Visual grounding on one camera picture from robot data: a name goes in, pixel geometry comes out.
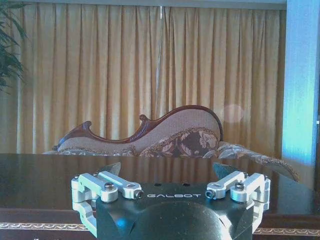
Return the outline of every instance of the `screw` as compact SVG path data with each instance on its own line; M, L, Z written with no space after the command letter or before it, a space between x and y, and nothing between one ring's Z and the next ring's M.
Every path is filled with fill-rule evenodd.
M235 187L235 189L237 189L237 190L243 190L243 189L245 189L245 185L244 185L244 183L243 183L242 181L236 182L235 185L234 185L234 187Z
M111 191L112 189L114 189L114 184L112 183L112 182L107 182L106 184L104 184L104 188L106 189L106 190L109 190L109 191Z
M216 193L213 192L212 190L205 191L205 197L207 199L213 199L215 196L216 196Z
M142 190L138 190L138 191L135 191L135 192L136 192L134 194L134 198L135 199L141 199L144 196L144 191L142 191Z

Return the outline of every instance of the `gold curtain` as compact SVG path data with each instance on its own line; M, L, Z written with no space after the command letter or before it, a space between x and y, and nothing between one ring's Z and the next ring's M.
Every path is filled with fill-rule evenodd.
M156 115L203 105L224 141L281 156L286 11L166 7Z
M88 120L125 138L140 114L195 104L216 112L225 141L281 156L285 11L165 7L161 20L159 7L32 3L15 14L25 83L0 93L0 153L49 151Z
M154 118L159 7L31 3L15 14L25 83L0 93L0 153L49 151L88 120L125 138L141 113Z

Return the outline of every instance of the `gold trim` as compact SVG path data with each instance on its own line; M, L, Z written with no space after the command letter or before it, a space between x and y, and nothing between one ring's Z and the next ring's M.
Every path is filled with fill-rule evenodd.
M70 223L30 223L0 222L0 229L5 230L57 230L57 231L88 231L83 224Z
M56 230L56 231L88 231L83 224L70 223L31 223L0 222L0 230ZM320 237L320 230L297 228L262 228L258 227L255 235L287 235Z
M287 236L312 236L320 237L320 230L298 228L257 228L255 235L287 235Z

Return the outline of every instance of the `floral upholstery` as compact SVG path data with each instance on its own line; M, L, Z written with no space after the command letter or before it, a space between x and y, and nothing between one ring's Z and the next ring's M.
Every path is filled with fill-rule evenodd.
M202 158L218 148L215 133L204 127L188 128L147 147L140 156Z
M216 153L219 159L249 158L297 182L300 180L299 174L286 161L262 155L241 145L220 141Z
M81 155L81 156L123 156L123 157L134 157L137 156L137 151L134 146L130 146L121 151L113 151L113 152L102 152L102 151L94 151L88 148L72 148L72 149L64 149L63 151L56 151L56 154L59 155Z

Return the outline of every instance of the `silver metal bracket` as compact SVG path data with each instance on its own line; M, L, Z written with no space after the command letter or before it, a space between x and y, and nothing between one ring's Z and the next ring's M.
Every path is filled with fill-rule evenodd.
M124 180L108 171L91 175L83 173L71 180L72 208L79 212L81 222L97 237L97 220L93 214L92 206L98 197L104 203L112 203L118 199L118 191L126 199L140 199L143 197L141 185L137 182Z
M230 197L237 203L253 201L252 233L262 221L264 211L269 209L271 181L263 174L234 171L217 182L208 183L205 196L208 199L222 199L230 190Z

